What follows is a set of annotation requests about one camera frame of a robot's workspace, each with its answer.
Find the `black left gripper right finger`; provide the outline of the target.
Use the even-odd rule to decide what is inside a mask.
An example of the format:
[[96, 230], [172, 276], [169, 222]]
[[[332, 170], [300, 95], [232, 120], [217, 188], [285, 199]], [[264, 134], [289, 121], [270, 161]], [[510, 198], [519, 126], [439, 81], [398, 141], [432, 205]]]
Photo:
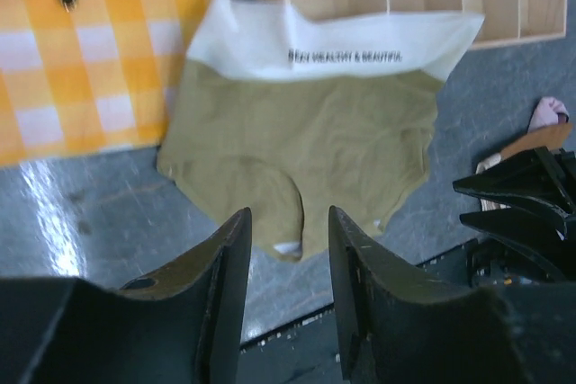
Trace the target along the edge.
[[446, 313], [450, 308], [467, 310], [478, 303], [486, 318], [474, 317], [472, 321], [488, 335], [494, 335], [496, 345], [506, 352], [506, 359], [514, 362], [522, 379], [510, 383], [530, 383], [532, 374], [515, 343], [515, 332], [510, 318], [510, 308], [504, 292], [494, 288], [468, 289], [443, 281], [406, 262], [392, 251], [372, 240], [340, 208], [328, 211], [328, 250], [331, 284], [333, 271], [339, 265], [330, 260], [330, 254], [340, 246], [350, 246], [369, 278], [375, 282], [376, 291], [382, 295], [385, 311], [400, 329], [407, 329], [396, 317], [402, 312], [416, 318], [428, 311]]

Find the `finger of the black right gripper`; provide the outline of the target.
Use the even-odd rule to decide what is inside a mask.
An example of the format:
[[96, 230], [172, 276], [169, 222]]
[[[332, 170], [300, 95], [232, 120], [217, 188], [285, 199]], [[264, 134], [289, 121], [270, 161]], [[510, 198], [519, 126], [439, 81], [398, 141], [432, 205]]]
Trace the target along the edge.
[[467, 213], [460, 220], [487, 236], [469, 253], [473, 271], [494, 264], [501, 275], [531, 281], [575, 279], [575, 244], [543, 221], [515, 209]]
[[492, 181], [473, 174], [453, 182], [456, 192], [518, 206], [526, 201], [561, 215], [575, 213], [575, 153], [547, 147], [522, 151], [492, 168]]

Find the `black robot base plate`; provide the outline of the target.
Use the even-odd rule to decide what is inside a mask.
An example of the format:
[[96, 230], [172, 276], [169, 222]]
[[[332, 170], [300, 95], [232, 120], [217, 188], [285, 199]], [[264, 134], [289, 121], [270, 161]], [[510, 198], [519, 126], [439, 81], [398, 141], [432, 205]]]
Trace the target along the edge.
[[398, 313], [402, 330], [385, 311], [354, 249], [330, 254], [334, 304], [245, 344], [239, 383], [510, 383], [522, 379], [514, 362], [483, 332], [478, 303], [467, 310]]

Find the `olive green white-band underwear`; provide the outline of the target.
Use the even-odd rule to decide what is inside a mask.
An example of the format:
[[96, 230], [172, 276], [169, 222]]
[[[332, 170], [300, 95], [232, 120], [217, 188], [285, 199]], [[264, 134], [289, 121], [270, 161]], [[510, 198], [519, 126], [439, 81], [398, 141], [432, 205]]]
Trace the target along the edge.
[[250, 208], [254, 244], [283, 261], [327, 248], [332, 206], [376, 237], [428, 178], [438, 93], [483, 21], [313, 22], [290, 4], [211, 0], [157, 170], [217, 223]]

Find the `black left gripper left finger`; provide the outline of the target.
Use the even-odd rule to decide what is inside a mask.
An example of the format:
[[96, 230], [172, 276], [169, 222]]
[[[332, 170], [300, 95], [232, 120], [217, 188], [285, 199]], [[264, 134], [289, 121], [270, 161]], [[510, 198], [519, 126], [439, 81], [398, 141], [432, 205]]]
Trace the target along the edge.
[[4, 383], [232, 383], [252, 215], [118, 290], [78, 277], [1, 281]]

